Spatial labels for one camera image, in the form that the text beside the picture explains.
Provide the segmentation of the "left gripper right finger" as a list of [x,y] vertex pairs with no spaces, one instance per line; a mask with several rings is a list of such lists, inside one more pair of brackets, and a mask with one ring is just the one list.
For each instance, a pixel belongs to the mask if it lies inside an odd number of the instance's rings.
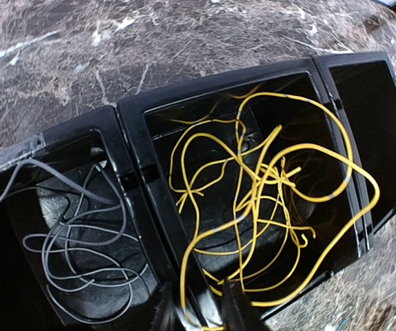
[[240,283],[224,281],[221,298],[221,313],[224,330],[268,331],[270,328],[261,320]]

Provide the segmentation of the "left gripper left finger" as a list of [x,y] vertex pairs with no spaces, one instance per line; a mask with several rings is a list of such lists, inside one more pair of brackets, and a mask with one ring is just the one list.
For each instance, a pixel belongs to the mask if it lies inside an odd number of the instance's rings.
[[178,330],[171,282],[158,285],[150,297],[149,330]]

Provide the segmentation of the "black three-compartment bin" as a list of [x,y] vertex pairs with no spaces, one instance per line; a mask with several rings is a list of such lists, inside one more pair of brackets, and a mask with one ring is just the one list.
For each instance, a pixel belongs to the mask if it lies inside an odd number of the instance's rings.
[[224,281],[261,318],[366,254],[396,213],[383,52],[157,88],[0,151],[0,330],[224,330]]

